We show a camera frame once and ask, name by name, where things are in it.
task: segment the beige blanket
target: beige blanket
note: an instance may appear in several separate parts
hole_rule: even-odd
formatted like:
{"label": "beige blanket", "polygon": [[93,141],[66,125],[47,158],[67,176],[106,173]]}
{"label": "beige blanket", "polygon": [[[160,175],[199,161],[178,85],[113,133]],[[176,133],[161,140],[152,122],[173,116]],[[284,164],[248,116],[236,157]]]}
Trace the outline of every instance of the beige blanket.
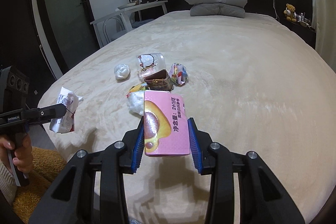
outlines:
{"label": "beige blanket", "polygon": [[[172,12],[127,33],[55,82],[39,107],[55,103],[61,86],[83,96],[75,132],[48,130],[69,160],[80,148],[105,149],[137,127],[126,94],[139,83],[135,57],[161,52],[167,69],[186,66],[189,82],[175,87],[188,117],[230,151],[255,150],[273,170],[308,223],[336,183],[336,74],[295,33],[269,16],[190,17]],[[130,78],[113,68],[128,64]],[[203,223],[210,176],[200,176],[191,156],[142,157],[125,175],[128,212],[145,224]],[[239,203],[236,202],[236,223]]]}

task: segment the beige curtain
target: beige curtain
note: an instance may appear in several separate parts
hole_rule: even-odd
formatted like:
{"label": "beige curtain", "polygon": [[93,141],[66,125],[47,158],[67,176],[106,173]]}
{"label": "beige curtain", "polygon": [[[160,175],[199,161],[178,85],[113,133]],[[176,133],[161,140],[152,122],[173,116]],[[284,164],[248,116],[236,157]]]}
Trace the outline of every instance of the beige curtain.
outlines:
{"label": "beige curtain", "polygon": [[313,0],[315,50],[336,72],[336,0]]}

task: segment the white desk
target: white desk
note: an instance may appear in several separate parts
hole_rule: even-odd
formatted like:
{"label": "white desk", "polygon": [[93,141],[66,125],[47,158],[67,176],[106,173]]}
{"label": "white desk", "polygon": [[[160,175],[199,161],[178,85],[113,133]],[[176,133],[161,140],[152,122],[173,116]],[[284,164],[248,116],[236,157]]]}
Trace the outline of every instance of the white desk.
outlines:
{"label": "white desk", "polygon": [[155,2],[150,2],[150,3],[135,5],[135,6],[132,6],[132,7],[127,7],[127,8],[118,10],[114,13],[111,13],[109,15],[106,15],[104,17],[101,17],[101,18],[99,18],[95,21],[90,22],[90,24],[93,25],[93,27],[94,27],[94,31],[96,33],[99,46],[102,48],[102,47],[106,46],[110,41],[103,42],[101,40],[101,36],[100,36],[99,30],[98,30],[98,27],[97,27],[98,23],[100,23],[102,21],[105,21],[105,20],[108,20],[110,18],[113,18],[115,16],[120,16],[121,20],[122,20],[122,22],[125,26],[126,32],[130,32],[131,30],[133,30],[133,28],[132,28],[131,22],[129,20],[129,17],[127,16],[128,14],[133,13],[133,12],[137,12],[137,11],[141,11],[141,10],[144,10],[144,9],[152,8],[152,7],[157,7],[157,6],[162,6],[163,13],[167,14],[166,2],[168,2],[168,0],[155,1]]}

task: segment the human hand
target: human hand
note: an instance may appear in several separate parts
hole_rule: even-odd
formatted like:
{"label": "human hand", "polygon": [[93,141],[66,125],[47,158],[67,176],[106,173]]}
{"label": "human hand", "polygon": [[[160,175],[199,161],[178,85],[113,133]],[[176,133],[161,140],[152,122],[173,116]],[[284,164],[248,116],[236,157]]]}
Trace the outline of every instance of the human hand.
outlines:
{"label": "human hand", "polygon": [[[0,160],[9,172],[13,173],[9,163],[7,149],[14,150],[15,144],[8,138],[7,135],[0,135]],[[17,166],[19,171],[29,173],[33,169],[33,154],[32,142],[28,134],[22,140],[22,146],[16,149],[14,153],[14,165]]]}

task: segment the wooden floor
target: wooden floor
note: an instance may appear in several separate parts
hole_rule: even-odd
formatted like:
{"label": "wooden floor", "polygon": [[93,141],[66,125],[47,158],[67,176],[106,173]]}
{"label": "wooden floor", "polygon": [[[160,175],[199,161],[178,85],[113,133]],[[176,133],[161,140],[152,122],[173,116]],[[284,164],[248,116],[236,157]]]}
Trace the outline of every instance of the wooden floor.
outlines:
{"label": "wooden floor", "polygon": [[48,134],[40,125],[30,127],[29,136],[31,138],[31,145],[39,148],[56,150]]}

